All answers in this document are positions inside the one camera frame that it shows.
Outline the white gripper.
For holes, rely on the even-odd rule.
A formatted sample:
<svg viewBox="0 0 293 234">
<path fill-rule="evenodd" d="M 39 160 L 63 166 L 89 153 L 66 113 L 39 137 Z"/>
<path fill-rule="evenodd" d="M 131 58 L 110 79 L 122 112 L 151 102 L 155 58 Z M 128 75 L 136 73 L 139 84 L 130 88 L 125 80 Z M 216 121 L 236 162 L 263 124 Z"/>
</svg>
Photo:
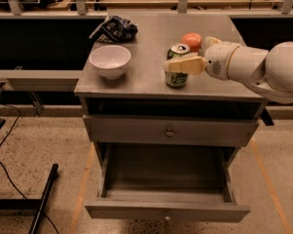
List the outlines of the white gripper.
<svg viewBox="0 0 293 234">
<path fill-rule="evenodd" d="M 202 42 L 204 58 L 172 58 L 164 63 L 164 71 L 192 75 L 200 75 L 206 71 L 210 77 L 226 81 L 229 79 L 230 59 L 238 47 L 238 43 L 221 42 L 218 38 L 206 36 Z"/>
</svg>

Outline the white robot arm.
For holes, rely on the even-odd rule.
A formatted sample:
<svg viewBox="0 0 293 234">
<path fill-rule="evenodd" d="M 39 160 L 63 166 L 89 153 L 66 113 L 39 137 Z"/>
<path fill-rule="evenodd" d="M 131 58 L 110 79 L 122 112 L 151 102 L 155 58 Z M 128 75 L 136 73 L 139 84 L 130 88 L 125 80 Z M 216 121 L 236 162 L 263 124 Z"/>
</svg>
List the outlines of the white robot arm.
<svg viewBox="0 0 293 234">
<path fill-rule="evenodd" d="M 186 54 L 165 62 L 164 70 L 199 75 L 205 71 L 219 80 L 233 80 L 268 100 L 293 103 L 293 42 L 270 51 L 207 36 L 204 56 Z"/>
</svg>

